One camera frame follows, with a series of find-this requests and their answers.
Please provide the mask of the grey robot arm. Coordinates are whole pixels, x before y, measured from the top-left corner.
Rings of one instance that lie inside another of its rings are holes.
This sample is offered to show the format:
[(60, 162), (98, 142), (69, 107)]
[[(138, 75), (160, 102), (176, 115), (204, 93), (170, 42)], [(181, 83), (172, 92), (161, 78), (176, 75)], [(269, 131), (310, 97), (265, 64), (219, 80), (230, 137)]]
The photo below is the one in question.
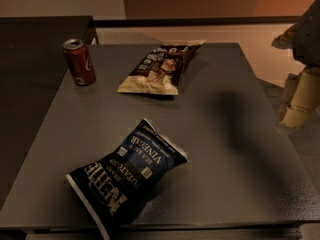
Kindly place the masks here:
[(290, 134), (320, 107), (320, 0), (315, 0), (296, 24), (276, 37), (272, 46), (291, 49), (293, 58), (304, 65), (298, 75), (288, 75), (278, 112), (277, 128)]

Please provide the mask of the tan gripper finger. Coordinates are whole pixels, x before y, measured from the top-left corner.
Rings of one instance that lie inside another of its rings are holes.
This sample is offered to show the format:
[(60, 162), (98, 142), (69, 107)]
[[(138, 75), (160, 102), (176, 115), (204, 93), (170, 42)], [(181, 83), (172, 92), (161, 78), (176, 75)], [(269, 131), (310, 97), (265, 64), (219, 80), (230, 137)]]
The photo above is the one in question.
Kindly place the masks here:
[(289, 74), (285, 82), (279, 123), (287, 128), (299, 128), (319, 106), (320, 68), (306, 66), (298, 75)]
[(278, 49), (292, 49), (293, 48), (293, 41), (296, 34), (296, 27), (297, 25), (294, 24), (290, 26), (287, 30), (285, 30), (282, 34), (276, 37), (271, 45)]

